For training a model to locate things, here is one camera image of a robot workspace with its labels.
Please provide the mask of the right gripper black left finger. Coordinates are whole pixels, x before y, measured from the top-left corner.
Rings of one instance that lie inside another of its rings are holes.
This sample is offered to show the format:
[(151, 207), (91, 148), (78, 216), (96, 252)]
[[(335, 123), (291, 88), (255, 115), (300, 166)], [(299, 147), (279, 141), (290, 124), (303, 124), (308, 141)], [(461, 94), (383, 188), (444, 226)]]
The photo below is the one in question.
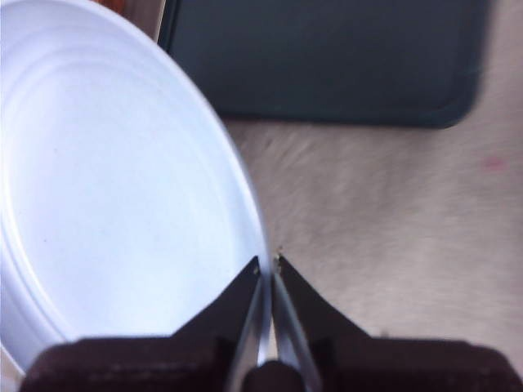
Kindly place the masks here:
[(82, 339), (44, 350), (23, 391), (237, 391), (257, 365), (263, 282), (252, 258), (171, 336)]

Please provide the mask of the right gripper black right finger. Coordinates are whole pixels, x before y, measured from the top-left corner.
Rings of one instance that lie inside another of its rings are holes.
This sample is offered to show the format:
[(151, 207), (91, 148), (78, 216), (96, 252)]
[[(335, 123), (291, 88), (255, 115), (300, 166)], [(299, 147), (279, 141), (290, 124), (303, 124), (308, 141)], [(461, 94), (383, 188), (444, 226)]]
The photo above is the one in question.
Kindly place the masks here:
[(466, 341), (371, 336), (330, 305), (283, 257), (272, 312), (279, 359), (309, 391), (520, 391), (506, 356)]

